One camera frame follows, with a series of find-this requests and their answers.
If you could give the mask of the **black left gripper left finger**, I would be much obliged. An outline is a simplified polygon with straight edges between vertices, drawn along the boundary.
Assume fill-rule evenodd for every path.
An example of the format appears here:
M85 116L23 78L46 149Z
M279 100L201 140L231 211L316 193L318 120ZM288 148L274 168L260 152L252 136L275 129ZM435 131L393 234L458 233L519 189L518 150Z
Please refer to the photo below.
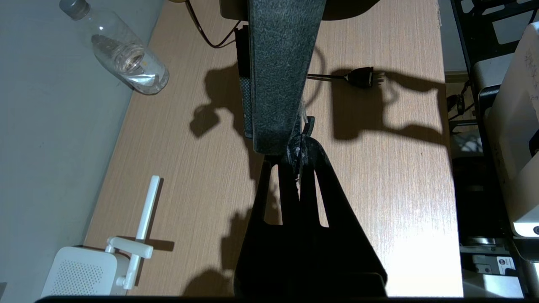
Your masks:
M272 226L264 220L271 172L275 166L278 168L283 217L280 226ZM288 267L291 263L290 226L298 202L296 174L290 157L266 155L235 267L236 297L283 297L288 292Z

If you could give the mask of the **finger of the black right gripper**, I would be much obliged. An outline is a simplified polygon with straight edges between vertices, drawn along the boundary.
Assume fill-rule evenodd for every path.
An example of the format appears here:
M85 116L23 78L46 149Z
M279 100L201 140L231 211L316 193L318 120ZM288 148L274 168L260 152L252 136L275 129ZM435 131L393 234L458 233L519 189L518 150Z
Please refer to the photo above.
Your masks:
M252 100L251 100L251 63L248 25L236 28L235 47L237 51L237 70L239 73L241 101L244 116L244 136L253 138Z
M253 147L284 154L298 121L324 0L248 2Z

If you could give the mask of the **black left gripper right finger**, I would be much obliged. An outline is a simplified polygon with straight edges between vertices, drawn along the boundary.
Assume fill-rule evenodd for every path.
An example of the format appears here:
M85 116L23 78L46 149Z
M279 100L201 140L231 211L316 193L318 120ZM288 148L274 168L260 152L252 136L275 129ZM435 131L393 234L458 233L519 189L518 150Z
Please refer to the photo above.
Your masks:
M302 272L324 297L385 297L387 273L321 144L302 136L299 213Z

